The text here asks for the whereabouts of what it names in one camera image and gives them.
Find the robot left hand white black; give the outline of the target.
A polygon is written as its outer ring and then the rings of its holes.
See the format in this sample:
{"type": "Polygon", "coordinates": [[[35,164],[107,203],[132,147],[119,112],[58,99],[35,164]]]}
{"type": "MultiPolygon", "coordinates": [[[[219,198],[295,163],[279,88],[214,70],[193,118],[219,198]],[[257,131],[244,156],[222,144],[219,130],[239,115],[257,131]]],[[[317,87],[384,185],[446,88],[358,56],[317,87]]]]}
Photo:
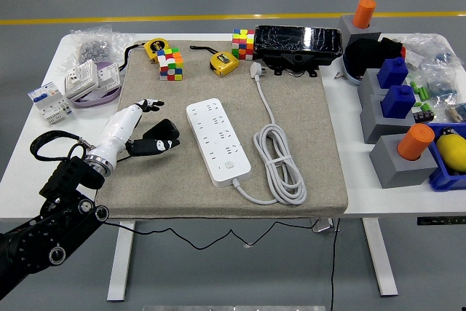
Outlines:
{"type": "Polygon", "coordinates": [[[180,133],[169,119],[153,126],[143,134],[142,139],[130,139],[141,115],[149,111],[158,111],[163,105],[162,101],[144,99],[115,113],[100,134],[98,145],[87,154],[86,160],[115,166],[117,155],[123,151],[136,157],[151,156],[178,146],[180,133]]]}

